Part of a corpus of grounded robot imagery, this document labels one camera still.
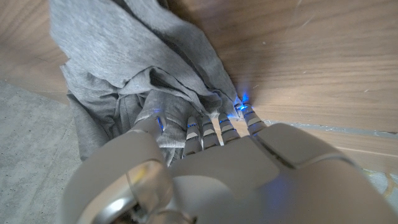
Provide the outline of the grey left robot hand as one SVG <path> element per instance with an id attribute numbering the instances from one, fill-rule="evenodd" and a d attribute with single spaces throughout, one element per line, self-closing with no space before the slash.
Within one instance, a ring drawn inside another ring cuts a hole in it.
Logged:
<path id="1" fill-rule="evenodd" d="M 167 166 L 160 113 L 96 150 L 71 177 L 57 223 L 396 223 L 397 214 L 341 151 L 250 105 L 241 137 L 225 114 L 187 123 Z"/>

